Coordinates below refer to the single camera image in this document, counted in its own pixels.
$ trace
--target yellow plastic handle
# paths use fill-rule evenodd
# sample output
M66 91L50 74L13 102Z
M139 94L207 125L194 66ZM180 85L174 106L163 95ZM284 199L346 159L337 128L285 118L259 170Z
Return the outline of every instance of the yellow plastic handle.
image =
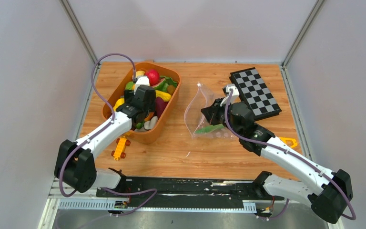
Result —
M291 143L292 143L292 145L291 145L291 146L289 146L289 147L291 147L291 148L295 148L295 147L297 147L297 146L298 146L298 143L296 142L296 140L295 140L294 138L289 138L289 137L280 137L280 139L281 139L281 141L283 141L287 146L288 146L287 142L291 142Z

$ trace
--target plastic bag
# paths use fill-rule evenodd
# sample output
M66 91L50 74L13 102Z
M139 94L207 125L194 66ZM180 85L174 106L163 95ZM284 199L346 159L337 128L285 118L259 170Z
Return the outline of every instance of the plastic bag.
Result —
M224 97L224 94L215 94L202 83L198 83L198 91L184 112L184 123L192 138L227 138L236 139L235 136L222 124L209 125L201 109L211 106L215 99Z

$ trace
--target red apple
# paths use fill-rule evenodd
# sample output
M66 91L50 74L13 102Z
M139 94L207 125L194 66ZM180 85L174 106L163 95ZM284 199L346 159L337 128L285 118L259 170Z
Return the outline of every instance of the red apple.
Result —
M157 84L161 80L161 76L159 75L159 73L155 69L147 70L145 72L145 75L148 77L149 84L151 86Z

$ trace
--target gray floor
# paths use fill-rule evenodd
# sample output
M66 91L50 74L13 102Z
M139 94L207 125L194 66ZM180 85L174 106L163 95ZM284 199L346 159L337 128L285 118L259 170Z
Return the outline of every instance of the gray floor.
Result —
M275 212L283 204L274 205ZM75 229L100 216L109 215L101 210L60 210L57 214L60 229ZM85 229L326 229L327 224L310 208L290 204L281 218L265 222L246 213L193 213L137 211L120 218L107 217L93 222Z

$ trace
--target wooden tabletop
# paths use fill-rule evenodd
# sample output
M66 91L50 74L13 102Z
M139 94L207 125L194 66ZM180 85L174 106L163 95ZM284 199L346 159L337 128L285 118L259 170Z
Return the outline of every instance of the wooden tabletop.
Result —
M295 138L298 141L278 65L171 62L157 64L175 70L182 78L178 104L161 136L150 145L132 140L131 146L125 149L126 158L120 161L115 161L111 156L111 151L117 146L113 142L96 159L96 167L122 169L127 176L223 179L255 179L265 170L284 178L295 179L275 163L243 149L237 139L192 139L183 119L187 105L197 93L198 82L224 97L222 88L231 83L228 79L229 73L255 67L282 109L278 116L258 121L258 124L276 136ZM103 63L96 84L99 92L105 98L109 98L130 68L131 64L127 62ZM81 136L85 136L105 121L101 114L103 105L104 102L93 94ZM300 146L295 150L301 152Z

